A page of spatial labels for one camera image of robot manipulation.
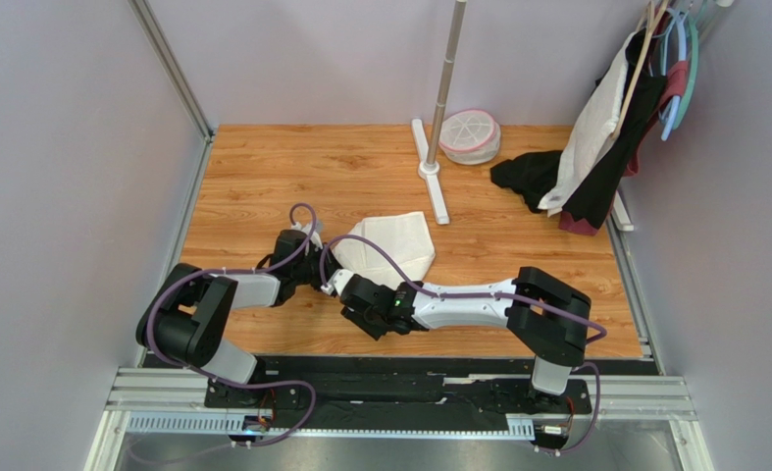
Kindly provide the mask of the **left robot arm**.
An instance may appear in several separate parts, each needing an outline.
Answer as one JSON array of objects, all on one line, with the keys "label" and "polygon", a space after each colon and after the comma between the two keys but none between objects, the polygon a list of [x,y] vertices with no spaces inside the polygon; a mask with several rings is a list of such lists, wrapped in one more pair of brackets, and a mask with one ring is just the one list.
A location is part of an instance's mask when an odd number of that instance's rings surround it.
[{"label": "left robot arm", "polygon": [[137,343],[178,367],[228,386],[266,378],[266,362],[224,339],[232,311],[278,307],[299,287],[318,288],[324,246],[320,230],[307,225],[279,233],[274,251],[254,269],[176,265],[138,322]]}]

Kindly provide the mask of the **white cloth napkin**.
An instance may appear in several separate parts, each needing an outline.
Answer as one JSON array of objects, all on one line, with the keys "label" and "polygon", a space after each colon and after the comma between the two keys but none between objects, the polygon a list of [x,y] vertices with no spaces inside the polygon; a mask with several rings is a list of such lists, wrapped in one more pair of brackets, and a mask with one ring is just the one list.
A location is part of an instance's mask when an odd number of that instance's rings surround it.
[{"label": "white cloth napkin", "polygon": [[[377,245],[414,282],[424,280],[436,257],[427,220],[421,211],[365,218],[349,234]],[[403,282],[383,256],[364,242],[344,239],[334,245],[332,252],[344,269],[377,285],[395,289]]]}]

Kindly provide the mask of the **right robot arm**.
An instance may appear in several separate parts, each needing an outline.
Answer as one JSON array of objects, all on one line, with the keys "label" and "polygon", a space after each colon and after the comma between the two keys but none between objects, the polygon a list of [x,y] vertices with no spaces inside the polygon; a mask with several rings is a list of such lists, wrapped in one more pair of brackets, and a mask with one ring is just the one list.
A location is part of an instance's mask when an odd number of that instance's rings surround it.
[{"label": "right robot arm", "polygon": [[589,343],[592,301],[581,291],[535,267],[498,283],[445,287],[421,282],[378,285],[350,270],[328,281],[342,315],[377,340],[446,327],[505,329],[536,357],[533,391],[561,396],[571,372],[582,366]]}]

